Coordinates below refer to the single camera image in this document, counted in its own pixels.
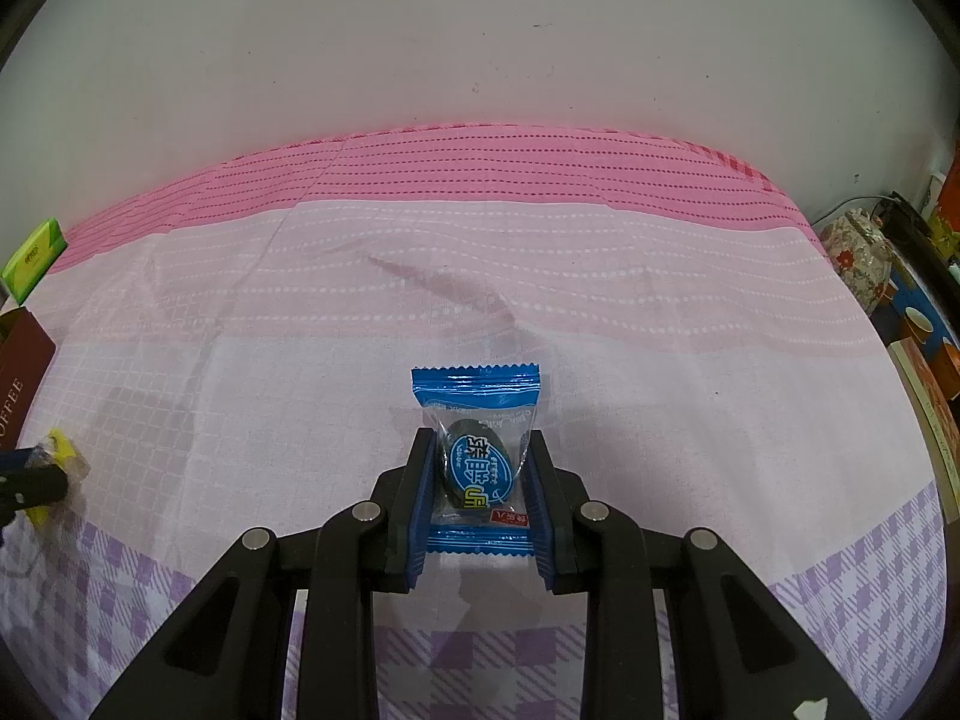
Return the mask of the blue dark candy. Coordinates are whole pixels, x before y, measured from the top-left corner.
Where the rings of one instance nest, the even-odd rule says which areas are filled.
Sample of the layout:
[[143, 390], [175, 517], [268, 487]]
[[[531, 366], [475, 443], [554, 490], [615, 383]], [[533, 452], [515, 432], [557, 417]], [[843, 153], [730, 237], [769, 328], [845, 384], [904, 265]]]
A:
[[412, 394], [438, 439], [430, 550], [532, 553], [521, 473], [540, 387], [534, 362], [413, 369]]

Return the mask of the yellow candy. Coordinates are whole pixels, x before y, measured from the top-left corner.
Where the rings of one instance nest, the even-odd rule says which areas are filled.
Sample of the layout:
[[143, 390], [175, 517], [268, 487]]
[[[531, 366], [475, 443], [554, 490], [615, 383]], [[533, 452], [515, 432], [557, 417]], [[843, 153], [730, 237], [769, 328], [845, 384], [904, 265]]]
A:
[[88, 476], [89, 463], [70, 437], [54, 427], [31, 450], [25, 472], [28, 489], [23, 512], [38, 532], [47, 528], [78, 493]]

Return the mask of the green tissue box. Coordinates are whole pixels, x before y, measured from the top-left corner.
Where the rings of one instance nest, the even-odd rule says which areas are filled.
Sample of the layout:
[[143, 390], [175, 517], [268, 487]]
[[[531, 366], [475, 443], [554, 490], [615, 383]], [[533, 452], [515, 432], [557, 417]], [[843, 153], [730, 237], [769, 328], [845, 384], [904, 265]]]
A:
[[47, 218], [3, 265], [2, 284], [7, 296], [18, 305], [25, 304], [29, 294], [65, 249], [67, 239], [59, 222], [55, 218]]

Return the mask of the maroon gold toffee tin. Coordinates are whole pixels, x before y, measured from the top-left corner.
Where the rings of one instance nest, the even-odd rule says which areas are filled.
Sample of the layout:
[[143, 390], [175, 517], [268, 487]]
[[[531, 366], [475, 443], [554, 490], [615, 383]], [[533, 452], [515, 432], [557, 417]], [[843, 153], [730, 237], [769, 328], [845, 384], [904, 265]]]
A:
[[55, 343], [26, 307], [2, 316], [0, 450], [18, 444], [32, 399], [55, 355]]

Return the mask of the cluttered shelf items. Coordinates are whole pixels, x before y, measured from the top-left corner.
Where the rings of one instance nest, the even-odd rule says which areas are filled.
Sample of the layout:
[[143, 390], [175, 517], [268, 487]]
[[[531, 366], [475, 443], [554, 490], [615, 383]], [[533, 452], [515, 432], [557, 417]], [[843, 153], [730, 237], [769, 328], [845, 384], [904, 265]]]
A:
[[958, 231], [937, 215], [946, 177], [918, 205], [895, 190], [854, 195], [811, 221], [871, 319], [928, 446], [944, 520], [958, 520]]

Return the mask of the pink purple checkered tablecloth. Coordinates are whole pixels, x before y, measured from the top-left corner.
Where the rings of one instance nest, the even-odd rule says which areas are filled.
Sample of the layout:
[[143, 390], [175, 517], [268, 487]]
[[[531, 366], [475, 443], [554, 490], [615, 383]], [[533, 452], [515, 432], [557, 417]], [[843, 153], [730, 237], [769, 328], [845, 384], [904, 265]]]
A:
[[626, 132], [430, 127], [249, 154], [70, 231], [21, 437], [86, 457], [2, 550], [2, 635], [83, 718], [247, 528], [317, 527], [402, 463], [417, 367], [534, 362], [556, 465], [641, 527], [713, 528], [875, 718], [944, 635], [923, 434], [799, 208]]

